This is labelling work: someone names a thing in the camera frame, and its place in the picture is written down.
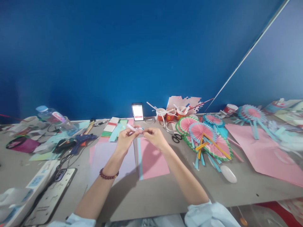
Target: table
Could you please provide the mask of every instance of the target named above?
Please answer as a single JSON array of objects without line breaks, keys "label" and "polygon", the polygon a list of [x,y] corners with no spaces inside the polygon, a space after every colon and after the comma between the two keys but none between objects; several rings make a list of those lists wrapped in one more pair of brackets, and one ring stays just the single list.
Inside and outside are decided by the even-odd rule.
[{"label": "table", "polygon": [[[204,187],[211,201],[220,202],[226,207],[233,207],[303,196],[303,188],[255,172],[244,152],[233,144],[231,144],[232,148],[244,160],[244,163],[241,163],[234,158],[231,162],[226,163],[238,179],[236,184],[227,182],[223,175],[211,166],[208,159],[205,159],[206,167],[200,164],[200,171],[194,169],[192,163],[196,159],[196,154],[187,147],[184,141],[179,144],[174,143],[171,135],[162,128],[163,126],[158,121],[153,125],[148,125],[144,121],[139,121],[138,124],[143,128],[161,128],[168,143]],[[104,125],[94,127],[91,132],[100,135],[103,128]],[[42,164],[39,165],[40,161],[28,162],[30,157],[28,154],[6,150],[4,147],[8,141],[10,138],[7,134],[0,135],[0,164],[2,165],[0,182],[6,182],[6,184],[0,184],[0,193],[11,187],[25,187],[42,166]],[[91,142],[88,147],[81,149],[76,156],[72,157],[69,163],[64,164],[63,167],[69,165],[69,167],[77,168],[78,171],[52,220],[64,221],[75,210],[87,191],[90,169],[89,147],[96,143],[97,141]],[[138,165],[136,140],[134,145]],[[136,173],[115,181],[97,223],[187,212],[187,206],[172,174],[138,181],[137,170]]]}]

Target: bracelet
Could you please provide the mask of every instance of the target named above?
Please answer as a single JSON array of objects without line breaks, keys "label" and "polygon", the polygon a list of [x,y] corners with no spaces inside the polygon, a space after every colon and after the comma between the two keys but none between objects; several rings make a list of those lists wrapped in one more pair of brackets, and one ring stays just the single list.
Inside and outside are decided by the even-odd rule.
[{"label": "bracelet", "polygon": [[104,175],[103,172],[102,172],[103,169],[104,169],[104,168],[102,168],[102,169],[100,170],[100,177],[102,177],[103,179],[112,180],[112,179],[115,179],[115,178],[119,175],[119,171],[118,171],[117,174],[116,174],[115,176],[106,176],[106,175]]}]

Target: white mouse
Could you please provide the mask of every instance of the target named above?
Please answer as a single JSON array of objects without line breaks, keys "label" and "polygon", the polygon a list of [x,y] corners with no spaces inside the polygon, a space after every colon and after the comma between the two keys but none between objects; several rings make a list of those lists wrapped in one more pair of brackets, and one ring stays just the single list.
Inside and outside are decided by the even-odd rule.
[{"label": "white mouse", "polygon": [[221,165],[220,169],[222,171],[223,176],[228,180],[230,183],[237,183],[237,178],[233,174],[233,172],[227,166]]}]

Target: shirt sleeve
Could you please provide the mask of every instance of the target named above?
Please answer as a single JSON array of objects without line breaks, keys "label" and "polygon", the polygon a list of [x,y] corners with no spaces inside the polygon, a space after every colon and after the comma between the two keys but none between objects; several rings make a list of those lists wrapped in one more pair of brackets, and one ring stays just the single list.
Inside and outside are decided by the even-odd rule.
[{"label": "shirt sleeve", "polygon": [[96,220],[81,218],[72,213],[65,223],[54,221],[50,223],[47,227],[94,227],[95,225]]},{"label": "shirt sleeve", "polygon": [[220,203],[211,201],[201,205],[190,205],[184,218],[186,226],[196,227],[240,227],[231,213]]}]

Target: person's right hand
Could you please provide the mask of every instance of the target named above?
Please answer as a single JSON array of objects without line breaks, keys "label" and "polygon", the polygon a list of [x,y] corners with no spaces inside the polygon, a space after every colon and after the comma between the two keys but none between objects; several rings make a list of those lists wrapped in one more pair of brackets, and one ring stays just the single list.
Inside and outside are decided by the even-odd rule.
[{"label": "person's right hand", "polygon": [[143,131],[143,135],[159,150],[169,146],[159,128],[146,128]]}]

